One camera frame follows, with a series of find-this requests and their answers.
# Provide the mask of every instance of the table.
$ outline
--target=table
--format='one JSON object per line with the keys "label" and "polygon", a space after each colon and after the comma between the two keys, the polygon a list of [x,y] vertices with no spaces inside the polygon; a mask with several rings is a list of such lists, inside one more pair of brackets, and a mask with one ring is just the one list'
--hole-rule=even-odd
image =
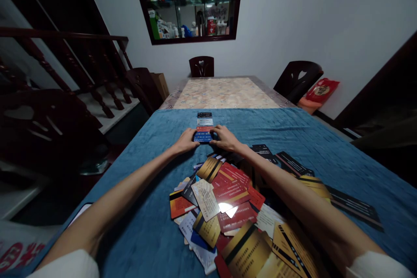
{"label": "table", "polygon": [[256,76],[183,79],[159,109],[270,109],[295,107]]}
{"label": "table", "polygon": [[[96,201],[131,172],[162,153],[187,127],[195,127],[200,109],[156,111],[120,157],[62,226],[79,209]],[[417,258],[417,191],[407,182],[344,141],[300,108],[212,109],[214,123],[227,127],[248,145],[266,144],[273,153],[286,151],[314,170],[323,183],[374,206],[385,233],[347,215],[390,256],[415,274]],[[184,245],[170,219],[169,193],[192,166],[213,149],[201,145],[171,162],[103,240],[97,258],[101,277],[204,277],[197,257]],[[31,272],[47,253],[24,268]],[[217,272],[211,277],[218,277]]]}

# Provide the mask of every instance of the white sleeve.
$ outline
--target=white sleeve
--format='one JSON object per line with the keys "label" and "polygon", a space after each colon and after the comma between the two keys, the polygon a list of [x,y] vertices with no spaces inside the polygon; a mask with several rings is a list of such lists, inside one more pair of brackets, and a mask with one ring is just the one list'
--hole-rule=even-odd
{"label": "white sleeve", "polygon": [[350,268],[346,267],[346,278],[415,278],[404,265],[388,255],[368,251],[359,256]]}
{"label": "white sleeve", "polygon": [[99,278],[96,261],[84,250],[57,258],[27,278]]}

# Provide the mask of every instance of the chair backrest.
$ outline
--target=chair backrest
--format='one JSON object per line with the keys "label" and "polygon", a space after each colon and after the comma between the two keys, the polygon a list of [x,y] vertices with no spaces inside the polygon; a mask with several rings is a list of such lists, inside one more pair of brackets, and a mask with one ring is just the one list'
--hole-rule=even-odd
{"label": "chair backrest", "polygon": [[191,77],[214,77],[214,57],[196,56],[190,59]]}
{"label": "chair backrest", "polygon": [[164,102],[156,84],[146,67],[138,67],[126,72],[126,78],[151,116]]}
{"label": "chair backrest", "polygon": [[292,61],[288,63],[274,90],[294,104],[313,86],[323,75],[321,66],[310,61]]}
{"label": "chair backrest", "polygon": [[60,89],[0,96],[1,158],[53,178],[76,174],[104,135]]}

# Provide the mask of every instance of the forearm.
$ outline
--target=forearm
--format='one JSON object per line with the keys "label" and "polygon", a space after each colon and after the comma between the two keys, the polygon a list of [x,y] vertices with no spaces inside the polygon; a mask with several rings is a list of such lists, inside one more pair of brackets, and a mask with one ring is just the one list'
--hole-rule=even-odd
{"label": "forearm", "polygon": [[176,154],[173,148],[169,148],[127,176],[93,203],[64,231],[38,269],[78,249],[84,249],[95,257],[105,232],[131,207],[148,184],[175,158]]}
{"label": "forearm", "polygon": [[241,145],[237,153],[262,175],[294,215],[324,242],[323,247],[342,272],[365,253],[384,253],[348,217],[300,183],[295,177]]}

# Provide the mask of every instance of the heart-shaped cutout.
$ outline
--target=heart-shaped cutout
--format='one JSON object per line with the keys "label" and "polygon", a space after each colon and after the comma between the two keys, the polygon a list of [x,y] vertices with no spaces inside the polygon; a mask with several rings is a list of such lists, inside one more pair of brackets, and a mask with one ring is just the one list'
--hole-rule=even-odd
{"label": "heart-shaped cutout", "polygon": [[17,109],[4,111],[3,115],[14,119],[31,120],[35,111],[30,106],[19,106]]}
{"label": "heart-shaped cutout", "polygon": [[301,72],[298,74],[298,79],[303,78],[303,77],[305,76],[305,74],[307,74],[307,72],[303,72],[303,71],[301,71]]}

